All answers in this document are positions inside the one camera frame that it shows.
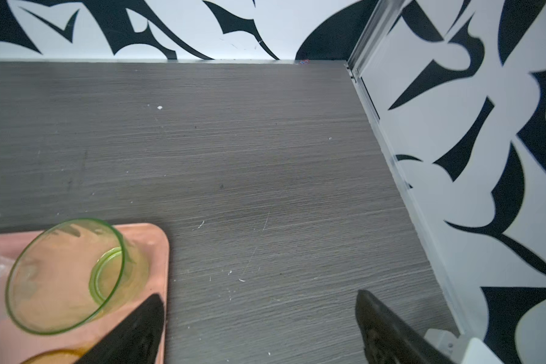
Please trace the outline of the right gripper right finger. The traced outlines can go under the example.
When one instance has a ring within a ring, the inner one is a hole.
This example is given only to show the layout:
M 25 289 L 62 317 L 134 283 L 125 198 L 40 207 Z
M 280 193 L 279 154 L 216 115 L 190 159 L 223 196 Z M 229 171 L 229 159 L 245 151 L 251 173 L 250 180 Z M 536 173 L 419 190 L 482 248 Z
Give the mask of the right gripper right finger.
M 451 362 L 367 290 L 357 293 L 355 316 L 369 363 Z

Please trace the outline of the short green glass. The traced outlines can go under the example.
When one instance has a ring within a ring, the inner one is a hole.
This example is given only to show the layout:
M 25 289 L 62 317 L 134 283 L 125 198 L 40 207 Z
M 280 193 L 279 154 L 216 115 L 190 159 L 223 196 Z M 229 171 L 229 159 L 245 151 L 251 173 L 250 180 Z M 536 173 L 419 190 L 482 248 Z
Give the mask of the short green glass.
M 64 221 L 15 260 L 6 311 L 25 332 L 58 335 L 130 303 L 149 274 L 145 253 L 116 227 L 95 218 Z

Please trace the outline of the pink plastic tray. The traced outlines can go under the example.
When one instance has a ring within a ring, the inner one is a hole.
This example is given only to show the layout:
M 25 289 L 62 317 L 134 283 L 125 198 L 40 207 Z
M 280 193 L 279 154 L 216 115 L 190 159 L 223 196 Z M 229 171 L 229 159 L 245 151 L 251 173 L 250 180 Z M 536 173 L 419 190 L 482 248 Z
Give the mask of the pink plastic tray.
M 169 242 L 154 224 L 118 224 L 116 228 L 140 248 L 150 268 L 144 289 L 130 303 L 108 315 L 59 335 L 33 335 L 19 329 L 5 312 L 5 286 L 0 286 L 0 363 L 22 363 L 50 350 L 86 350 L 94 346 L 152 294 L 166 301 L 168 293 Z

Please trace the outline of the short amber glass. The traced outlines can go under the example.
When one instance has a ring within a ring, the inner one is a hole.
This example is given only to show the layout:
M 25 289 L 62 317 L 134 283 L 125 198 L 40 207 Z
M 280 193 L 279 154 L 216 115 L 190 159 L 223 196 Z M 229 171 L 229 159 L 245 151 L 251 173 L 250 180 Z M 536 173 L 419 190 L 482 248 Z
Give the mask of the short amber glass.
M 32 356 L 21 364 L 73 364 L 88 351 L 88 347 L 49 350 Z

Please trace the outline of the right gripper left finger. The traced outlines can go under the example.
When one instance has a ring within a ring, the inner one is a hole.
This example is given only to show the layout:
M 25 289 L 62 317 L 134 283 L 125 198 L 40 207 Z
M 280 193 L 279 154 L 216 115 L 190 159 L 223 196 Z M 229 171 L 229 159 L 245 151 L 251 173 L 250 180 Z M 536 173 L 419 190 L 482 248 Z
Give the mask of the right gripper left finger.
M 77 362 L 153 364 L 165 328 L 165 307 L 152 294 Z

